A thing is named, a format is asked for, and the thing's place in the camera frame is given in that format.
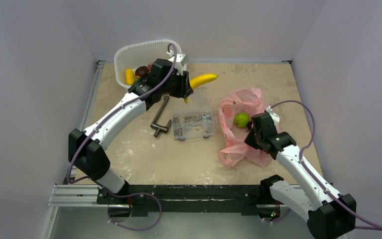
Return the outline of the yellow fake banana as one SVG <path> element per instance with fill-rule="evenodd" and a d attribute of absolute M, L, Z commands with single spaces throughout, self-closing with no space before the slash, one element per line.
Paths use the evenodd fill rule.
<path fill-rule="evenodd" d="M 187 104 L 189 102 L 189 96 L 194 93 L 194 90 L 204 84 L 212 82 L 218 78 L 216 74 L 204 74 L 197 76 L 186 83 L 186 93 L 184 96 L 184 102 Z"/>
<path fill-rule="evenodd" d="M 125 82 L 127 85 L 131 86 L 134 84 L 134 82 L 136 81 L 136 78 L 135 78 L 135 72 L 128 68 L 125 70 Z"/>

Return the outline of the light green fake fruit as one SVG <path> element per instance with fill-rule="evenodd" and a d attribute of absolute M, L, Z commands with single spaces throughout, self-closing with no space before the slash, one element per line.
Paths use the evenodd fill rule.
<path fill-rule="evenodd" d="M 245 128 L 250 122 L 250 116 L 247 113 L 236 114 L 233 122 L 237 127 Z"/>

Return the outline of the pink plastic bag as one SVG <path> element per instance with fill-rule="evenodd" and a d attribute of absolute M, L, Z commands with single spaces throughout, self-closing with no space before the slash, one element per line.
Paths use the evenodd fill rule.
<path fill-rule="evenodd" d="M 262 113 L 267 106 L 262 90 L 254 87 L 232 91 L 221 100 L 218 115 L 226 142 L 226 147 L 218 153 L 222 164 L 233 167 L 246 158 L 261 167 L 266 167 L 272 161 L 268 154 L 245 144 L 244 140 L 250 130 L 246 126 L 238 127 L 234 122 L 238 114 L 253 116 Z"/>

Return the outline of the dark red fake apple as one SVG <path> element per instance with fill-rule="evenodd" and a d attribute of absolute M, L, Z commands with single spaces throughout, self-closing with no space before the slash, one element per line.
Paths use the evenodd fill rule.
<path fill-rule="evenodd" d="M 142 78 L 145 74 L 148 74 L 150 72 L 148 66 L 140 66 L 135 70 L 135 77 L 137 79 Z"/>

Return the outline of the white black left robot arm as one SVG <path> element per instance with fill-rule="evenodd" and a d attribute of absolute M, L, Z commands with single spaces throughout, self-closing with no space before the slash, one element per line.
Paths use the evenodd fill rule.
<path fill-rule="evenodd" d="M 180 71 L 169 60 L 157 59 L 150 72 L 136 80 L 105 116 L 84 130 L 75 128 L 69 133 L 68 170 L 78 168 L 109 190 L 109 197 L 115 203 L 124 203 L 128 199 L 129 184 L 111 169 L 105 151 L 129 123 L 159 102 L 162 96 L 187 98 L 192 93 L 188 71 Z"/>

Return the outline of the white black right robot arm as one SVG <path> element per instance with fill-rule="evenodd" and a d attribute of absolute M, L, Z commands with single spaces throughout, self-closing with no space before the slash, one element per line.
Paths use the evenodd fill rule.
<path fill-rule="evenodd" d="M 260 182 L 260 198 L 287 205 L 306 221 L 316 239 L 337 239 L 354 230 L 356 200 L 350 194 L 342 195 L 313 168 L 290 134 L 277 131 L 278 121 L 275 113 L 252 116 L 252 128 L 244 142 L 270 155 L 292 175 L 299 188 L 274 175 Z"/>

